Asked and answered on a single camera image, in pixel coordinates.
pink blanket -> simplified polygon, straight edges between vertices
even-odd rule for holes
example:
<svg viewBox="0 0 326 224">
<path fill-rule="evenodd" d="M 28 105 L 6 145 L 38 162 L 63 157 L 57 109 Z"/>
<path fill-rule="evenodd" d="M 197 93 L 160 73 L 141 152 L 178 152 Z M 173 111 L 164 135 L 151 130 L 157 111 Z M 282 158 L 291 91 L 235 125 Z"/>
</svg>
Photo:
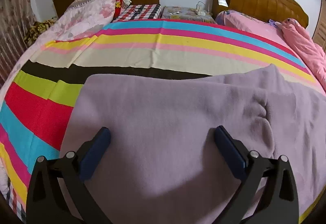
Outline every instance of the pink blanket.
<svg viewBox="0 0 326 224">
<path fill-rule="evenodd" d="M 323 49 L 312 41 L 296 20 L 288 18 L 275 24 L 283 31 L 286 43 L 301 57 L 326 91 L 326 55 Z"/>
</svg>

folded gray cloth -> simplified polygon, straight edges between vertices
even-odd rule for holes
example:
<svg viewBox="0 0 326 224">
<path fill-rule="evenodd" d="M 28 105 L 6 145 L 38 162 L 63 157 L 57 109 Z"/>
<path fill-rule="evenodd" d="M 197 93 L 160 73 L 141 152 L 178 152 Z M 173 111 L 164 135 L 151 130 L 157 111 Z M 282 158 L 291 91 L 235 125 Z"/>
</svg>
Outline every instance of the folded gray cloth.
<svg viewBox="0 0 326 224">
<path fill-rule="evenodd" d="M 111 145 L 85 184 L 114 224 L 212 223 L 240 183 L 214 144 L 223 125 L 248 150 L 288 156 L 302 214 L 326 182 L 325 117 L 326 98 L 274 65 L 182 81 L 98 74 L 80 92 L 60 155 L 106 126 Z"/>
</svg>

brown curtain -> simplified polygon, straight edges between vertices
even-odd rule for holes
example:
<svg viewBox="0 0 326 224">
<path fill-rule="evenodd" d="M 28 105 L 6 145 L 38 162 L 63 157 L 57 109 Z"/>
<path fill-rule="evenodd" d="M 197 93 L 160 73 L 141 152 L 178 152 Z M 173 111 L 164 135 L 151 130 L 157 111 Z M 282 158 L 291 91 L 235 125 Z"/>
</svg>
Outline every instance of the brown curtain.
<svg viewBox="0 0 326 224">
<path fill-rule="evenodd" d="M 0 87 L 27 49 L 24 35 L 34 23 L 31 0 L 0 0 Z"/>
</svg>

striped bedsheet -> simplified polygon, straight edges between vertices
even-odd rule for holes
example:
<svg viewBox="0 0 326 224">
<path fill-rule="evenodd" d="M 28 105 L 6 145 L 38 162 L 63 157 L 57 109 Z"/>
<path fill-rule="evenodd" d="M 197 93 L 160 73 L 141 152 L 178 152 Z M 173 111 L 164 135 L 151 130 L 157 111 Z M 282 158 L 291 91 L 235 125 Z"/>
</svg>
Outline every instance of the striped bedsheet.
<svg viewBox="0 0 326 224">
<path fill-rule="evenodd" d="M 11 84 L 0 111 L 0 157 L 25 210 L 38 156 L 59 156 L 76 99 L 92 74 L 190 79 L 275 64 L 284 78 L 324 93 L 293 51 L 223 26 L 173 20 L 111 23 L 92 37 L 52 41 Z"/>
</svg>

bedside table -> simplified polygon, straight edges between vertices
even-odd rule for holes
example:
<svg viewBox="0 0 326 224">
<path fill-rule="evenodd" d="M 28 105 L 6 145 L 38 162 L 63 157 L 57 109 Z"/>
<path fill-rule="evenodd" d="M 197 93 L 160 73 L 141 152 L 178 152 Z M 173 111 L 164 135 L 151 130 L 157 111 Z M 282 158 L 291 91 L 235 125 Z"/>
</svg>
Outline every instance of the bedside table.
<svg viewBox="0 0 326 224">
<path fill-rule="evenodd" d="M 195 8 L 165 6 L 163 9 L 162 19 L 178 19 L 178 20 L 191 20 L 200 21 L 205 23 L 215 23 L 214 19 L 205 10 L 206 15 L 197 15 Z"/>
</svg>

